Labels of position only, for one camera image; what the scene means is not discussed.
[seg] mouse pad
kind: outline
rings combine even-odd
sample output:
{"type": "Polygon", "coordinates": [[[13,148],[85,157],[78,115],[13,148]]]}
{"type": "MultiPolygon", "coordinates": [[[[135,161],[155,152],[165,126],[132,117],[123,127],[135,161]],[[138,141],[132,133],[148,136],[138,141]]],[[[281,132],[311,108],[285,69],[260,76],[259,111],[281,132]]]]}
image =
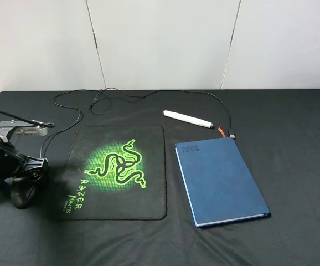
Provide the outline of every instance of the mouse pad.
{"type": "Polygon", "coordinates": [[[163,219],[167,213],[161,126],[87,126],[78,130],[52,218],[163,219]]]}

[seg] cable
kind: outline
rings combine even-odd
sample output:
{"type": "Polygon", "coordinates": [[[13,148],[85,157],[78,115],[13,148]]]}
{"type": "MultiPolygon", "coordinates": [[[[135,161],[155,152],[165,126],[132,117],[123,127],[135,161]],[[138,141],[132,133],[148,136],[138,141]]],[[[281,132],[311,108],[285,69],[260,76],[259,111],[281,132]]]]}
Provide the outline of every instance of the cable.
{"type": "Polygon", "coordinates": [[[212,96],[214,98],[216,98],[221,104],[222,106],[224,107],[226,113],[228,114],[228,120],[229,120],[229,130],[231,130],[231,114],[230,114],[230,111],[229,109],[226,107],[226,105],[222,102],[221,99],[219,99],[217,96],[215,96],[214,94],[212,93],[207,93],[205,91],[190,91],[190,90],[156,90],[156,91],[153,91],[147,95],[144,95],[144,96],[133,96],[133,95],[128,95],[126,93],[124,93],[123,91],[121,90],[118,90],[117,88],[114,88],[114,87],[110,87],[110,88],[106,88],[106,89],[103,89],[103,90],[99,90],[99,92],[97,93],[96,97],[94,98],[93,102],[91,103],[90,107],[89,107],[89,110],[91,111],[91,113],[93,115],[101,115],[103,114],[102,112],[93,112],[92,108],[94,107],[95,104],[98,103],[99,101],[99,97],[101,96],[101,94],[106,91],[106,90],[111,90],[111,89],[114,89],[114,90],[117,90],[119,91],[120,93],[122,93],[123,95],[126,95],[127,97],[130,97],[130,98],[139,98],[135,101],[132,101],[131,103],[137,103],[138,101],[141,101],[143,99],[145,99],[146,97],[152,95],[152,94],[155,94],[155,93],[159,93],[159,92],[162,92],[162,91],[181,91],[183,93],[197,93],[197,94],[206,94],[206,95],[209,95],[209,96],[212,96]]]}
{"type": "Polygon", "coordinates": [[[45,123],[39,123],[39,122],[36,122],[36,121],[31,121],[31,120],[19,117],[17,115],[10,114],[9,112],[5,112],[3,110],[0,110],[0,114],[6,115],[6,116],[10,116],[10,117],[15,118],[17,120],[20,120],[20,121],[23,121],[23,122],[26,122],[26,123],[30,123],[30,124],[35,125],[35,126],[48,127],[50,129],[55,127],[54,123],[45,124],[45,123]]]}
{"type": "MultiPolygon", "coordinates": [[[[128,94],[124,93],[123,91],[118,90],[117,88],[109,87],[109,88],[106,88],[106,89],[100,89],[100,90],[97,92],[94,100],[93,100],[92,103],[90,104],[89,110],[91,111],[91,113],[92,113],[93,115],[101,115],[101,114],[103,114],[102,112],[100,112],[100,113],[93,112],[92,108],[95,106],[95,104],[97,104],[97,103],[100,101],[99,98],[100,98],[101,94],[103,94],[106,90],[111,90],[111,89],[116,90],[116,91],[120,92],[121,94],[123,94],[123,95],[125,95],[125,96],[127,96],[127,97],[129,97],[129,98],[138,98],[137,100],[131,101],[130,103],[137,103],[138,101],[141,101],[141,100],[145,99],[146,97],[148,97],[148,96],[150,96],[150,95],[152,95],[152,94],[155,94],[155,93],[159,93],[159,92],[161,92],[161,91],[181,91],[181,92],[184,92],[184,93],[206,94],[206,95],[212,96],[212,97],[216,98],[216,99],[222,104],[222,106],[224,107],[225,111],[228,113],[228,118],[229,118],[229,134],[230,134],[230,133],[231,133],[231,134],[234,134],[234,133],[233,133],[233,130],[231,129],[231,115],[230,115],[229,109],[228,109],[228,108],[226,107],[226,105],[222,102],[222,100],[220,100],[217,96],[215,96],[215,95],[212,94],[212,93],[207,93],[207,92],[205,92],[205,91],[156,90],[156,91],[153,91],[153,92],[151,92],[151,93],[149,93],[149,94],[147,94],[147,95],[144,95],[144,96],[134,96],[134,95],[128,95],[128,94]]],[[[57,95],[56,97],[54,97],[53,103],[54,103],[55,105],[57,105],[57,106],[59,106],[59,107],[63,107],[63,108],[68,108],[68,109],[77,110],[77,111],[79,112],[79,115],[78,115],[78,118],[75,120],[75,122],[74,122],[72,125],[70,125],[70,126],[67,127],[66,129],[63,129],[63,130],[61,130],[61,131],[58,131],[58,132],[50,135],[49,137],[47,137],[47,138],[44,140],[44,142],[42,143],[41,148],[40,148],[40,157],[45,157],[47,148],[49,147],[50,143],[52,142],[52,140],[53,140],[56,136],[58,136],[60,133],[62,133],[62,132],[64,132],[64,131],[72,128],[73,126],[77,125],[77,124],[84,118],[84,114],[81,112],[81,110],[80,110],[79,108],[72,107],[72,106],[65,106],[65,105],[62,105],[62,104],[58,104],[58,103],[56,102],[56,99],[59,98],[60,96],[65,95],[65,94],[68,94],[68,93],[73,93],[73,92],[75,92],[75,91],[94,91],[94,90],[72,90],[72,91],[67,91],[67,92],[65,92],[65,93],[59,94],[59,95],[57,95]],[[47,146],[45,147],[45,150],[44,150],[44,152],[43,152],[43,147],[44,147],[44,145],[46,144],[46,142],[47,142],[48,140],[49,140],[49,142],[48,142],[48,144],[47,144],[47,146]]]]}
{"type": "Polygon", "coordinates": [[[68,130],[68,129],[71,129],[73,126],[77,125],[77,124],[84,118],[84,114],[81,112],[81,110],[80,110],[79,108],[77,108],[77,107],[72,107],[72,106],[65,106],[65,105],[62,105],[62,104],[58,104],[58,103],[56,102],[56,99],[59,98],[59,97],[61,97],[62,95],[65,95],[65,94],[68,94],[68,93],[73,93],[73,92],[75,92],[75,91],[93,91],[93,90],[71,90],[71,91],[66,91],[66,92],[64,92],[64,93],[62,93],[62,94],[59,94],[59,95],[57,95],[56,97],[54,97],[53,103],[54,103],[55,105],[57,105],[57,106],[59,106],[59,107],[63,107],[63,108],[74,109],[74,110],[76,110],[76,111],[79,112],[79,115],[78,115],[78,118],[75,120],[75,122],[74,122],[73,124],[71,124],[70,126],[68,126],[66,129],[63,129],[63,130],[60,130],[60,131],[58,131],[58,132],[56,132],[56,133],[51,134],[50,136],[48,136],[48,137],[43,141],[43,143],[42,143],[42,145],[41,145],[41,147],[40,147],[40,151],[39,151],[39,156],[40,156],[41,158],[42,158],[42,157],[45,157],[45,154],[46,154],[46,152],[47,152],[47,149],[48,149],[50,143],[53,141],[53,139],[54,139],[55,137],[57,137],[60,133],[63,133],[64,131],[66,131],[66,130],[68,130]],[[49,142],[48,142],[48,144],[46,145],[45,150],[44,150],[44,152],[43,152],[43,146],[46,144],[46,142],[47,142],[48,140],[49,140],[49,142]]]}

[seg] white cylindrical object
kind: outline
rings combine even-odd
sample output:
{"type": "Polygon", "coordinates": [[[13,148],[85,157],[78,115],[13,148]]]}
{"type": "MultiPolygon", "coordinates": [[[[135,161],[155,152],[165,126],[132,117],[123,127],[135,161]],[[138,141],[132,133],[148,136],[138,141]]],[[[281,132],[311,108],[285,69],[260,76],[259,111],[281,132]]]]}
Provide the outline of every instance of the white cylindrical object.
{"type": "Polygon", "coordinates": [[[177,120],[181,120],[181,121],[184,121],[187,123],[191,123],[191,124],[194,124],[197,126],[204,126],[209,129],[213,128],[213,123],[204,121],[202,119],[198,119],[198,118],[191,117],[188,115],[179,114],[178,112],[171,112],[171,111],[166,111],[166,110],[163,111],[162,113],[164,114],[164,116],[171,117],[171,118],[174,118],[177,120]]]}

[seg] notebook cover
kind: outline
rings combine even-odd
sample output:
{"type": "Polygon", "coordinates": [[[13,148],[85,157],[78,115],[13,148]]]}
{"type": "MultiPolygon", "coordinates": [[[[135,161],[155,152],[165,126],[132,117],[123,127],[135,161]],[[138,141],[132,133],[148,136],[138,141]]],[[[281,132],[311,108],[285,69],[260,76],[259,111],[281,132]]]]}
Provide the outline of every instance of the notebook cover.
{"type": "Polygon", "coordinates": [[[269,214],[232,138],[177,143],[176,153],[197,227],[269,214]]]}

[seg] black table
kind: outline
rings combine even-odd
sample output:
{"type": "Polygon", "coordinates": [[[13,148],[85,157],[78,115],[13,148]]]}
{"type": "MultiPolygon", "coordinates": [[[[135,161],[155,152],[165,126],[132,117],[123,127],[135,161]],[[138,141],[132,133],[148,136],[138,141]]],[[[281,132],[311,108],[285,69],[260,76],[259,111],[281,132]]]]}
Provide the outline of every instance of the black table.
{"type": "MultiPolygon", "coordinates": [[[[143,95],[148,91],[129,91],[143,95]]],[[[81,123],[59,135],[47,158],[50,177],[63,173],[77,129],[85,125],[155,125],[165,129],[168,214],[161,221],[53,222],[48,188],[29,209],[15,209],[0,193],[0,265],[320,265],[320,90],[212,91],[227,104],[238,145],[272,217],[199,229],[194,226],[175,142],[220,137],[218,131],[163,117],[192,115],[228,129],[223,107],[207,95],[161,92],[138,103],[107,91],[91,115],[94,91],[63,95],[79,107],[81,123]]],[[[0,109],[52,121],[55,132],[72,124],[75,110],[53,104],[49,92],[0,93],[0,109]]],[[[0,121],[9,118],[0,115],[0,121]]],[[[19,137],[16,148],[39,156],[44,137],[19,137]]]]}

